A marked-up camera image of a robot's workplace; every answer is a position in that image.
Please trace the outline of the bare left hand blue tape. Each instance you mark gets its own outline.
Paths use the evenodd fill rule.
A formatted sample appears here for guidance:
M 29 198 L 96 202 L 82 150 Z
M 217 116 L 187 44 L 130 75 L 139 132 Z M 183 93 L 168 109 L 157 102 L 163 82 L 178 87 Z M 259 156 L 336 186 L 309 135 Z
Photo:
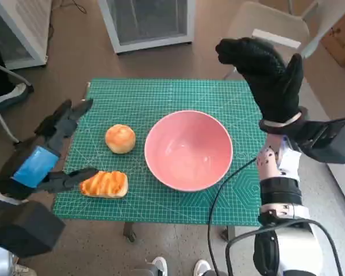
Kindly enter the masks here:
M 24 200 L 38 191 L 60 193 L 74 188 L 98 173 L 94 167 L 86 167 L 66 174 L 53 171 L 61 158 L 63 142 L 78 127 L 79 119 L 92 107 L 93 100 L 83 100 L 76 106 L 64 101 L 35 129 L 34 135 L 15 146 L 14 154 L 0 171 L 0 193 Z

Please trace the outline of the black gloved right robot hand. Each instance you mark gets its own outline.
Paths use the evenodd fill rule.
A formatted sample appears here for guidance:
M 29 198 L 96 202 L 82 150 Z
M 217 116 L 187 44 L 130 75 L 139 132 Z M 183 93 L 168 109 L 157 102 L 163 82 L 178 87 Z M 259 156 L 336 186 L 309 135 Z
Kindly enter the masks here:
M 220 63 L 234 66 L 246 80 L 264 120 L 284 124 L 300 112 L 304 70 L 299 53 L 285 63 L 272 44 L 249 37 L 222 39 L 216 52 Z

